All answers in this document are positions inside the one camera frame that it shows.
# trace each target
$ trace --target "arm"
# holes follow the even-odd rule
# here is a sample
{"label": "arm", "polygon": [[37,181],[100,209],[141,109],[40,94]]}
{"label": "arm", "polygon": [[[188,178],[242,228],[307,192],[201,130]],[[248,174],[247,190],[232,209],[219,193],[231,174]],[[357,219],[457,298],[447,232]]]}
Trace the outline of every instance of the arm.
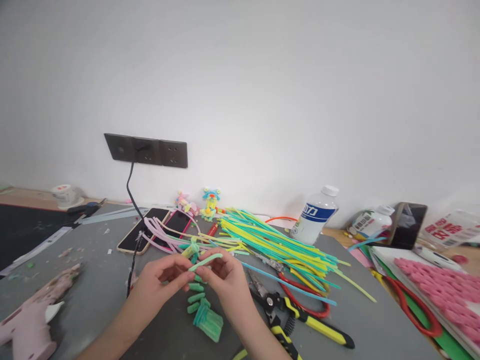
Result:
{"label": "arm", "polygon": [[222,253],[223,257],[213,260],[210,263],[211,269],[200,266],[196,272],[217,293],[228,320],[250,358],[291,360],[260,317],[250,295],[247,278],[240,261],[220,247],[207,251],[200,256],[200,260],[216,253]]}
{"label": "arm", "polygon": [[180,289],[188,291],[195,274],[180,254],[149,262],[112,323],[76,360],[117,360],[137,340],[162,306]]}

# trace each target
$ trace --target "white bottle cap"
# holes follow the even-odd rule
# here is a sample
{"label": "white bottle cap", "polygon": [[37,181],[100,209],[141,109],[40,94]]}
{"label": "white bottle cap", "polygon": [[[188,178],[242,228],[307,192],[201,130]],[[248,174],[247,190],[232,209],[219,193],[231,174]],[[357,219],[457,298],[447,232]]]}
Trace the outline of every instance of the white bottle cap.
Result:
{"label": "white bottle cap", "polygon": [[390,216],[395,212],[395,209],[393,207],[387,206],[387,205],[380,205],[379,207],[376,208],[376,210],[383,214]]}
{"label": "white bottle cap", "polygon": [[321,192],[324,193],[325,195],[329,195],[331,197],[336,197],[339,194],[339,191],[336,187],[330,186],[330,185],[325,185],[322,189]]}

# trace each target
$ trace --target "left hand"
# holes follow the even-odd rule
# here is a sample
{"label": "left hand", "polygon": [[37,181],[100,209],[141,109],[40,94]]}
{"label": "left hand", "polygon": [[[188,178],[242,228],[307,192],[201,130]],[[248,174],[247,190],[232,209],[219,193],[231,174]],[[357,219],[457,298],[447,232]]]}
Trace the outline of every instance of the left hand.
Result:
{"label": "left hand", "polygon": [[195,273],[187,271],[190,260],[180,254],[149,262],[143,268],[130,296],[115,319],[116,325],[135,339],[180,289],[188,291]]}

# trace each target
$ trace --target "pink glue gun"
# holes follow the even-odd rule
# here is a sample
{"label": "pink glue gun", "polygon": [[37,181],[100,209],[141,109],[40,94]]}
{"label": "pink glue gun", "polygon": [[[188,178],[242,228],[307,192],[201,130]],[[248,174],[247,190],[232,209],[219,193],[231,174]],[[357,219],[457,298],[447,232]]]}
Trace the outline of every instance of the pink glue gun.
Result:
{"label": "pink glue gun", "polygon": [[45,312],[72,286],[79,268],[61,272],[0,323],[0,346],[11,340],[14,360],[47,360],[55,352]]}

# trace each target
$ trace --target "orange cable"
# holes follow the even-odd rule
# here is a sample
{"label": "orange cable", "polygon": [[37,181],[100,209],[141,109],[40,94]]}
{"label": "orange cable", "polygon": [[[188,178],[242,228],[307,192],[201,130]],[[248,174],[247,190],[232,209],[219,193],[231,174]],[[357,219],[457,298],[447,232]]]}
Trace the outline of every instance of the orange cable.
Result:
{"label": "orange cable", "polygon": [[270,219],[268,219],[267,221],[265,221],[265,223],[269,223],[271,222],[272,220],[277,220],[277,219],[285,219],[285,220],[292,220],[292,221],[297,221],[296,218],[293,218],[293,217],[288,217],[288,216],[277,216],[277,217],[272,217]]}

